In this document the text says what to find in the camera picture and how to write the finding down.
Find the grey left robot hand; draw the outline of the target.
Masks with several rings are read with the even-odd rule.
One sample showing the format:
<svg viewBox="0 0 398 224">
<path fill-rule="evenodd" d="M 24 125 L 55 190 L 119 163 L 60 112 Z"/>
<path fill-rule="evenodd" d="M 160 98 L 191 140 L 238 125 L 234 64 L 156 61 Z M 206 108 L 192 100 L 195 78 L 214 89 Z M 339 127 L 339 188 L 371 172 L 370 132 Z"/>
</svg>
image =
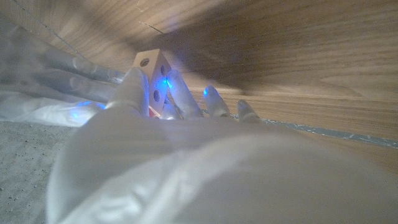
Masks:
<svg viewBox="0 0 398 224">
<path fill-rule="evenodd" d="M 183 119 L 151 118 L 129 70 L 103 111 L 58 153 L 49 223 L 396 223 L 397 177 L 285 127 L 245 102 L 239 119 L 206 88 L 206 118 L 176 70 Z"/>
</svg>

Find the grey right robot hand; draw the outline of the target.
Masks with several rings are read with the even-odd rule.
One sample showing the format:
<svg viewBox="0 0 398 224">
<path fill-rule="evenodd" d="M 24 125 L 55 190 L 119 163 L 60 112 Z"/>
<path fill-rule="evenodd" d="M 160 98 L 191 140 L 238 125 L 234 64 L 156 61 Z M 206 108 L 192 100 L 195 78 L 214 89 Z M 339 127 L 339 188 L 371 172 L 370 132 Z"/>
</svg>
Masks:
<svg viewBox="0 0 398 224">
<path fill-rule="evenodd" d="M 68 54 L 1 16 L 1 121 L 79 127 L 125 74 Z"/>
</svg>

